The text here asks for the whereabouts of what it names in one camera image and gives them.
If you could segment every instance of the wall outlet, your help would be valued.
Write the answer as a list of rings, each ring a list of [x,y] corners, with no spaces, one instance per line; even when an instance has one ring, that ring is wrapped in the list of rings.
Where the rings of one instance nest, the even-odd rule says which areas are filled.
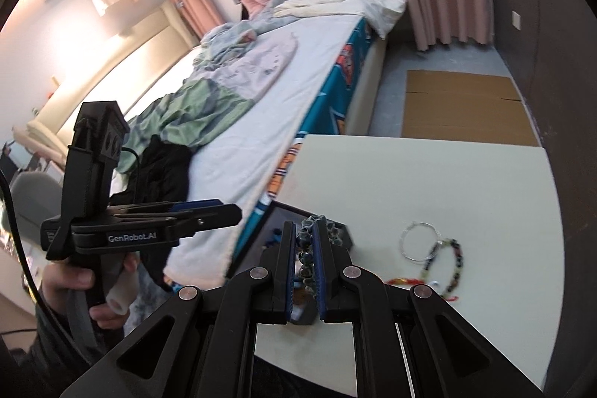
[[[521,30],[521,16],[516,11],[512,11],[512,25],[519,31]]]

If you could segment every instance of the silver bangle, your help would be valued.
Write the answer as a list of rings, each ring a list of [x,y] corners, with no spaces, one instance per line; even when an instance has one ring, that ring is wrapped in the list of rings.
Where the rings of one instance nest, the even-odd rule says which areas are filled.
[[[440,232],[438,230],[435,229],[435,227],[433,225],[430,225],[429,223],[424,223],[424,222],[417,222],[417,221],[413,221],[410,225],[408,225],[404,231],[402,231],[402,234],[400,236],[400,239],[398,240],[398,248],[400,249],[400,253],[402,254],[402,256],[404,258],[406,258],[407,260],[410,260],[411,262],[416,262],[416,263],[424,263],[428,260],[431,260],[432,258],[435,258],[435,256],[438,254],[438,252],[440,251],[440,248],[442,247],[441,245],[434,245],[434,251],[432,251],[429,255],[427,255],[427,257],[425,258],[411,258],[407,255],[407,252],[404,250],[404,240],[407,237],[407,234],[409,231],[413,230],[413,228],[417,227],[417,226],[426,226],[428,228],[431,228],[434,232],[435,235],[437,237],[436,242],[440,243],[442,242],[442,236],[440,235]]]

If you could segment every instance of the hand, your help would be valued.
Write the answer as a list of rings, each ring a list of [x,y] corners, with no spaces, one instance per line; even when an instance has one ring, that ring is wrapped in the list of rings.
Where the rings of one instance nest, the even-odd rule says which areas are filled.
[[[123,261],[124,271],[133,273],[138,266],[136,254],[126,254]],[[93,287],[95,275],[92,270],[80,269],[67,261],[50,263],[44,269],[41,282],[46,303],[56,313],[66,315],[66,294],[68,290],[85,291]],[[120,329],[130,313],[124,316],[115,314],[107,304],[96,305],[89,309],[90,317],[101,329]]]

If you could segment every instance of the silver bolt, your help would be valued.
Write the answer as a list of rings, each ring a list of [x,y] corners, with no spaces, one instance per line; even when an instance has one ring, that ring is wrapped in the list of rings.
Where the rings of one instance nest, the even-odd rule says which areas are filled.
[[[193,300],[197,297],[197,289],[195,287],[183,287],[178,291],[178,297],[182,300]]]
[[[431,287],[428,287],[427,285],[417,285],[414,288],[414,295],[416,295],[420,299],[428,299],[429,297],[431,297],[432,292],[433,291],[431,290]]]
[[[264,269],[263,267],[255,267],[254,269],[251,269],[249,275],[252,279],[258,281],[268,276],[268,269]]]
[[[360,271],[359,267],[346,267],[344,270],[342,270],[342,273],[349,279],[356,279],[357,277],[360,277],[362,272]]]

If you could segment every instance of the cardboard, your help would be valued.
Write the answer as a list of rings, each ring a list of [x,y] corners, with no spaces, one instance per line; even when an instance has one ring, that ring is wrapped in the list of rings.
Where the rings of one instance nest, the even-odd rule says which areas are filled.
[[[408,71],[402,136],[538,146],[510,78]]]

